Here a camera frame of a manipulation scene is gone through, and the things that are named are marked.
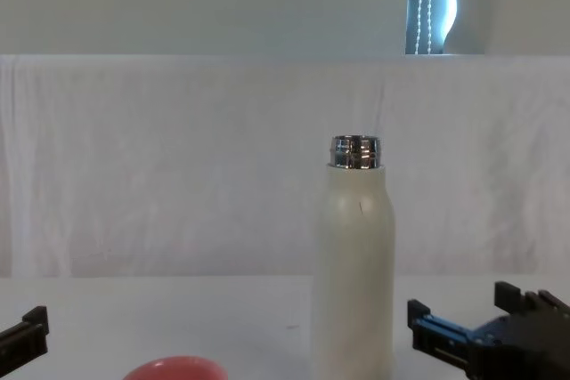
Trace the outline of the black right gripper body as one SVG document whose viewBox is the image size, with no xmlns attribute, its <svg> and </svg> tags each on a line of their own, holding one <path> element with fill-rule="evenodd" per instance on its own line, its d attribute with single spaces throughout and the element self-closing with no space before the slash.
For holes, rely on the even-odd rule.
<svg viewBox="0 0 570 380">
<path fill-rule="evenodd" d="M 468 348 L 469 379 L 567 379 L 569 317 L 512 314 L 475 330 Z"/>
</svg>

